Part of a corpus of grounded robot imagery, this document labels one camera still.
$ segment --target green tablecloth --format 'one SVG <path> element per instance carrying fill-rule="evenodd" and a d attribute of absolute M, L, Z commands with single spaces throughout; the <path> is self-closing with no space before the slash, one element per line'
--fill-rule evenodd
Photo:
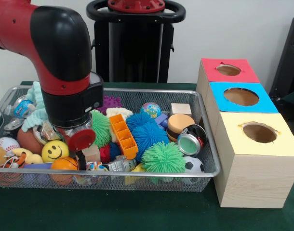
<path fill-rule="evenodd" d="M 118 85 L 195 89 L 194 84 Z M 294 186 L 283 209 L 220 208 L 213 181 L 202 193 L 0 188 L 0 230 L 294 230 Z"/>

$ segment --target green spiky ball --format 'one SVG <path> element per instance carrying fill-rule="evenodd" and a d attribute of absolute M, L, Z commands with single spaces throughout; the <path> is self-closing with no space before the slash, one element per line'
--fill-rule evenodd
<path fill-rule="evenodd" d="M 111 140 L 109 118 L 97 110 L 92 110 L 91 114 L 93 116 L 93 130 L 96 134 L 94 144 L 97 145 L 98 148 L 102 148 Z"/>
<path fill-rule="evenodd" d="M 183 154 L 172 142 L 158 142 L 148 148 L 143 154 L 142 163 L 147 172 L 183 173 L 186 170 Z"/>

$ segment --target wire basket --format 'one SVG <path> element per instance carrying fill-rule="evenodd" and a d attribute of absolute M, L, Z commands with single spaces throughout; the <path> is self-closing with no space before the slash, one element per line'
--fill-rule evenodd
<path fill-rule="evenodd" d="M 4 108 L 27 93 L 30 86 L 18 86 L 8 90 L 0 102 L 0 138 L 3 127 L 11 117 L 4 115 Z M 211 177 L 220 171 L 218 153 L 201 96 L 194 91 L 183 90 L 133 90 L 104 89 L 105 95 L 121 97 L 123 107 L 139 112 L 146 102 L 155 102 L 169 115 L 171 103 L 188 103 L 192 117 L 207 132 L 208 143 L 200 151 L 199 158 L 204 173 L 148 173 L 148 172 L 98 172 L 26 168 L 0 168 L 0 187 L 49 188 L 49 189 L 102 189 L 201 192 Z"/>

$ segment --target yellow stress ball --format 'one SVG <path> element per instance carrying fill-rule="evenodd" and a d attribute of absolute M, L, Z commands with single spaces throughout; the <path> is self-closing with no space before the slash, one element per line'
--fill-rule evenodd
<path fill-rule="evenodd" d="M 42 149 L 44 162 L 54 162 L 60 157 L 69 156 L 68 146 L 62 141 L 50 141 Z"/>

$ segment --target baseball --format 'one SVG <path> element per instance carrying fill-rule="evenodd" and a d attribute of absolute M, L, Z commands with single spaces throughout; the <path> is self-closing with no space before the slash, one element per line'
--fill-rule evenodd
<path fill-rule="evenodd" d="M 9 137 L 0 138 L 0 147 L 3 148 L 7 154 L 11 153 L 11 150 L 20 148 L 20 145 L 15 139 Z"/>

